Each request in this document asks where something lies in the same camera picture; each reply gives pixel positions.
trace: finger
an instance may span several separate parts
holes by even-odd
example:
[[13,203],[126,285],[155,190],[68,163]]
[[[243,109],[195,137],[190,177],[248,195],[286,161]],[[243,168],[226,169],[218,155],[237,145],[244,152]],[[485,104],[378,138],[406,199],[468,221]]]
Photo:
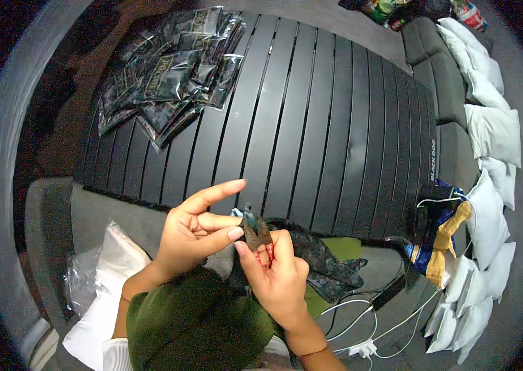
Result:
[[264,285],[264,268],[259,264],[253,252],[247,247],[247,244],[243,241],[235,242],[236,251],[239,253],[239,258],[241,260],[241,267],[251,289],[253,291],[260,290]]
[[182,212],[190,214],[199,214],[206,211],[208,206],[217,203],[224,197],[228,197],[240,192],[247,184],[246,179],[238,179],[222,184],[215,185],[210,188],[202,189],[195,195],[189,197],[177,209]]
[[236,227],[241,224],[243,218],[231,217],[230,215],[216,215],[211,212],[204,212],[198,215],[199,226],[207,231],[215,231],[226,227]]
[[305,276],[305,278],[309,275],[309,263],[307,263],[304,259],[295,257],[295,264],[296,264],[296,272],[299,275]]
[[290,233],[287,230],[274,230],[270,232],[274,242],[274,257],[280,262],[280,266],[287,269],[295,268],[295,251],[292,247]]
[[197,256],[206,257],[216,254],[221,249],[228,246],[229,243],[243,236],[243,228],[241,227],[226,227],[221,230],[202,237],[198,241],[190,243],[190,247],[195,250]]

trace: clear plastic wrapping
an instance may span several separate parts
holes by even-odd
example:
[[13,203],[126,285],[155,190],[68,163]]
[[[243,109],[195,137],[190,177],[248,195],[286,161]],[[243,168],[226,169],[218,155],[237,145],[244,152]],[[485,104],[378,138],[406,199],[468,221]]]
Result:
[[71,257],[64,275],[67,309],[84,316],[96,297],[96,265],[102,246]]
[[150,261],[146,252],[111,221],[105,228],[102,246],[70,258],[63,277],[67,309],[82,317],[97,291],[121,295],[125,280]]

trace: yellow fabric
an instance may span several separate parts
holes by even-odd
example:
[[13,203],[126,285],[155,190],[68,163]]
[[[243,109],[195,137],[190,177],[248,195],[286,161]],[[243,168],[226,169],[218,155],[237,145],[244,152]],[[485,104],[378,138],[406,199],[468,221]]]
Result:
[[426,277],[438,288],[443,286],[443,273],[445,272],[445,254],[449,250],[454,258],[457,258],[451,236],[459,225],[472,216],[472,209],[467,201],[462,202],[455,214],[449,220],[438,227],[435,241],[432,245],[431,260],[428,262]]
[[[332,237],[321,239],[339,261],[358,259],[361,257],[361,241],[350,237]],[[323,300],[321,296],[309,284],[305,290],[305,301],[307,311],[311,317],[317,319],[321,313],[330,307],[330,303]]]

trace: white pillow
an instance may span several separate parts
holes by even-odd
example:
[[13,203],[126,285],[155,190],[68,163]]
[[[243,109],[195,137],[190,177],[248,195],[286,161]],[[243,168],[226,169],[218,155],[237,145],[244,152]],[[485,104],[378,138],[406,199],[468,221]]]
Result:
[[521,167],[521,134],[517,110],[508,112],[464,104],[474,159],[493,157]]
[[467,47],[467,54],[470,57],[470,62],[474,70],[481,72],[488,81],[494,86],[496,91],[504,95],[505,84],[503,83],[503,75],[498,62],[488,56],[488,53],[482,54],[472,47]]
[[113,335],[123,284],[150,261],[115,222],[109,224],[97,263],[96,299],[63,341],[67,351],[86,366],[103,369],[101,347]]
[[440,350],[451,350],[455,330],[457,329],[457,318],[451,309],[446,309],[443,313],[441,325],[432,338],[431,345],[428,347],[427,354]]
[[468,309],[483,301],[488,295],[488,281],[484,272],[470,271],[457,302],[457,316],[463,316]]
[[488,77],[478,70],[473,68],[468,71],[468,84],[471,84],[472,90],[468,90],[465,96],[468,100],[474,100],[483,106],[498,108],[505,112],[511,110],[507,100],[503,98],[501,93],[488,81]]
[[480,271],[485,270],[509,238],[507,221],[503,215],[503,200],[498,194],[488,171],[482,170],[478,184],[467,194],[474,214],[466,221],[472,237],[474,257]]
[[488,266],[488,271],[484,272],[488,281],[488,295],[492,296],[493,299],[499,299],[499,303],[505,286],[507,286],[516,246],[517,243],[515,242],[504,243],[498,255]]
[[111,338],[121,296],[97,291],[86,314],[64,338],[65,349],[80,362],[96,371],[103,369],[101,346]]
[[443,320],[443,314],[447,309],[451,309],[455,312],[457,304],[455,303],[446,303],[445,294],[439,296],[439,301],[436,303],[435,310],[433,310],[431,317],[428,319],[427,327],[424,329],[424,337],[428,338],[431,335],[434,335],[438,328],[441,326],[441,321]]
[[445,289],[446,303],[454,303],[459,300],[467,274],[474,269],[476,269],[476,263],[465,257],[465,255],[456,259],[455,274],[451,277],[449,285],[447,285]]
[[465,361],[467,356],[470,355],[470,351],[472,350],[474,345],[476,345],[476,342],[478,342],[478,339],[481,336],[482,336],[482,334],[478,334],[476,337],[474,337],[473,339],[468,341],[466,345],[461,347],[461,352],[459,353],[459,358],[457,359],[457,364],[458,365],[463,364],[463,362]]
[[466,46],[471,47],[482,54],[488,55],[488,50],[480,41],[478,41],[476,36],[474,36],[470,30],[457,20],[453,18],[442,18],[439,19],[439,23],[447,30],[453,32]]
[[491,314],[492,297],[490,296],[480,303],[471,306],[465,316],[459,321],[457,331],[453,337],[452,350],[455,352],[480,335],[488,325]]
[[503,204],[509,209],[515,210],[515,174],[517,166],[507,164],[492,157],[478,159],[480,170],[487,169],[494,188],[498,191]]

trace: green fabric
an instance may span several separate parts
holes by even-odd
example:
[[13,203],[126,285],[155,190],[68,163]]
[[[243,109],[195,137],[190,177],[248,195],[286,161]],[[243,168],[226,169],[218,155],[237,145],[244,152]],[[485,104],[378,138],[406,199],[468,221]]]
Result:
[[136,295],[126,319],[134,371],[241,370],[274,335],[259,304],[204,268]]
[[[339,261],[357,259],[361,257],[361,241],[350,237],[332,237],[321,239]],[[321,313],[330,307],[330,303],[325,301],[313,288],[307,284],[305,290],[305,301],[307,311],[311,317],[317,319]]]

